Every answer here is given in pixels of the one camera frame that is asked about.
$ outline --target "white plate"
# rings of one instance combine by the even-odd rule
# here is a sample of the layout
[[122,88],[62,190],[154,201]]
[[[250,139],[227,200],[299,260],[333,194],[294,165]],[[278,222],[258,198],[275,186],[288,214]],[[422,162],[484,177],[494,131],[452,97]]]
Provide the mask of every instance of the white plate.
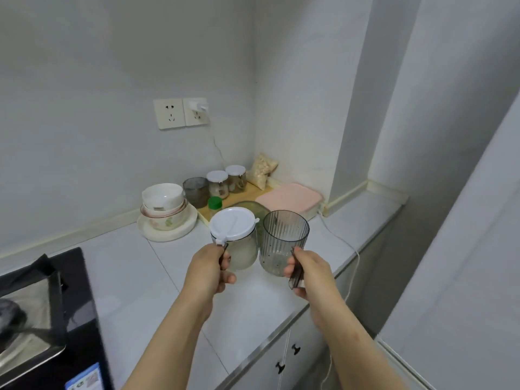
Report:
[[185,236],[193,229],[195,223],[197,222],[198,212],[195,207],[191,204],[188,204],[188,207],[185,210],[189,212],[184,223],[182,223],[179,227],[174,228],[173,230],[156,230],[143,215],[139,215],[137,220],[137,228],[139,229],[141,235],[144,236],[147,240],[154,242],[173,241],[174,239],[180,238],[181,236]]

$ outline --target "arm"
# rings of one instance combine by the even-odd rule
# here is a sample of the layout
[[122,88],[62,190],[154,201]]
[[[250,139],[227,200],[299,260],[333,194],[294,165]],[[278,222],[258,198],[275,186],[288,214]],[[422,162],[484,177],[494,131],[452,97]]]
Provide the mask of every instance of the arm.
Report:
[[[211,314],[213,296],[236,277],[221,270],[221,246],[206,245],[192,258],[183,289],[146,347],[122,390],[184,390],[202,325]],[[226,252],[222,269],[229,266]]]
[[[405,390],[399,375],[341,298],[329,264],[316,253],[300,248],[294,249],[294,255],[302,264],[305,278],[305,288],[294,291],[309,301],[313,321],[330,348],[342,388]],[[291,257],[285,276],[291,276],[294,263]]]

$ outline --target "person's left hand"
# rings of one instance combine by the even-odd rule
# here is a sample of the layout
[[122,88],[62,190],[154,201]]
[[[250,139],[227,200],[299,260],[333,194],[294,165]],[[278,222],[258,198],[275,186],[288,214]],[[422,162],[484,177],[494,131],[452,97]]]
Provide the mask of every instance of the person's left hand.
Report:
[[[219,265],[218,260],[223,253],[224,259]],[[203,246],[191,259],[181,295],[200,304],[204,320],[211,314],[213,296],[222,293],[226,283],[233,284],[237,281],[233,273],[226,271],[230,259],[229,253],[224,252],[222,246],[212,243]]]

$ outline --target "forearm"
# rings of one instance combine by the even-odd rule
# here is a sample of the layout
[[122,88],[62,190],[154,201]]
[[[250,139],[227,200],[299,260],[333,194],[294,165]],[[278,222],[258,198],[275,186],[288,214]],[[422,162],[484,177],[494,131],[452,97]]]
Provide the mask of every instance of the forearm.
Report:
[[179,295],[122,390],[184,390],[203,323],[198,304]]
[[323,335],[344,390],[406,389],[343,301],[333,304],[326,315]]

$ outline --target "label with qr code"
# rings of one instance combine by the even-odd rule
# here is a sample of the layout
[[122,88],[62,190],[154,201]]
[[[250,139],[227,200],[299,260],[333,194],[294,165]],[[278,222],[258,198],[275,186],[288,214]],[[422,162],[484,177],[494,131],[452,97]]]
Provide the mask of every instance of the label with qr code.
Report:
[[65,384],[65,390],[103,390],[99,362],[69,380]]

